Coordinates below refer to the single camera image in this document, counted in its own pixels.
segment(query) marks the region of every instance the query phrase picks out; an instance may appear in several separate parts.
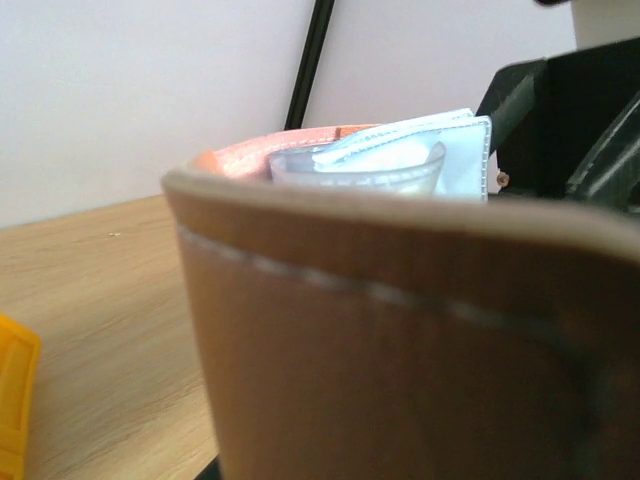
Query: seam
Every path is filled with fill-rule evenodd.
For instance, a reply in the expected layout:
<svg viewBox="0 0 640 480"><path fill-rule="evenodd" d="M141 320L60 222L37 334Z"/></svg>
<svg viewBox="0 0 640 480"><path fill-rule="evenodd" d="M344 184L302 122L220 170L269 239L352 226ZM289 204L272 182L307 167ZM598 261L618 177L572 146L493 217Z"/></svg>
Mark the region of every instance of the seam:
<svg viewBox="0 0 640 480"><path fill-rule="evenodd" d="M512 331L571 357L582 357L582 352L571 346L557 325L548 318L516 317L481 308L460 299L414 293L374 280L349 278L312 267L288 264L217 242L181 224L177 225L177 229L183 238L201 248L268 274L288 277L326 290L361 294L382 303L408 309L430 310L479 327Z"/></svg>
<svg viewBox="0 0 640 480"><path fill-rule="evenodd" d="M467 325L510 332L538 342L567 362L573 387L582 398L578 424L573 429L573 448L567 466L572 479L598 478L598 433L606 414L604 405L611 400L610 377L606 365L566 338L551 318L516 317L475 306L454 298L414 293L377 281L349 278L316 268L281 262L237 247L217 242L177 224L180 236L189 243L258 271L305 282L335 292L364 295L372 300L412 310L445 315Z"/></svg>

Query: yellow container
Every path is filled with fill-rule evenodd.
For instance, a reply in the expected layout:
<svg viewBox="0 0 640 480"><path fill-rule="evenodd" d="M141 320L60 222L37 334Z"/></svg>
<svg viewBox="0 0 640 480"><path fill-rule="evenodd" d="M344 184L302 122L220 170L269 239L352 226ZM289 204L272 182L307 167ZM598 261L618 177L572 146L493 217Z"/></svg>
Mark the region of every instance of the yellow container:
<svg viewBox="0 0 640 480"><path fill-rule="evenodd" d="M0 479L21 480L40 338L0 314Z"/></svg>

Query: brown leather container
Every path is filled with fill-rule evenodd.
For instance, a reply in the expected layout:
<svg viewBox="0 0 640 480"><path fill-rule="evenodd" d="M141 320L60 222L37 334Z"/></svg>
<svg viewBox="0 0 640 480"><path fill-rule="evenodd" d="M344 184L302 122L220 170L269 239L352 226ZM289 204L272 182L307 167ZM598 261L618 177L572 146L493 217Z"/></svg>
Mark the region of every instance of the brown leather container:
<svg viewBox="0 0 640 480"><path fill-rule="evenodd" d="M225 480L640 478L640 229L269 182L357 128L163 180Z"/></svg>

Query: wooden table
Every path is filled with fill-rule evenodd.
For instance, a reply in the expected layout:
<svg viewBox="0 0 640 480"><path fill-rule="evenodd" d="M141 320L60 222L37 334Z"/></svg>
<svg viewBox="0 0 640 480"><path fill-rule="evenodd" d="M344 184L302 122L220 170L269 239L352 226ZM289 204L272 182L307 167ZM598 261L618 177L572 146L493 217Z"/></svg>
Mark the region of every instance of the wooden table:
<svg viewBox="0 0 640 480"><path fill-rule="evenodd" d="M0 231L0 311L42 338L26 479L193 479L214 457L161 197Z"/></svg>

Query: black pole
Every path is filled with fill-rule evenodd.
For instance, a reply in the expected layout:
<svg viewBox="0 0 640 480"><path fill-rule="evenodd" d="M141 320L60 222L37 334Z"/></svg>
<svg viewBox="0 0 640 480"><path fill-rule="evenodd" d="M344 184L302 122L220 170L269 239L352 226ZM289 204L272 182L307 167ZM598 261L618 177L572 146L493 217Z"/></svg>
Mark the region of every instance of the black pole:
<svg viewBox="0 0 640 480"><path fill-rule="evenodd" d="M304 44L300 67L298 68L298 77L293 88L287 121L284 125L285 130L294 130L302 127L309 96L311 95L311 88L313 87L313 79L318 69L320 54L322 53L322 45L327 35L333 4L334 0L316 0L313 7L307 40Z"/></svg>

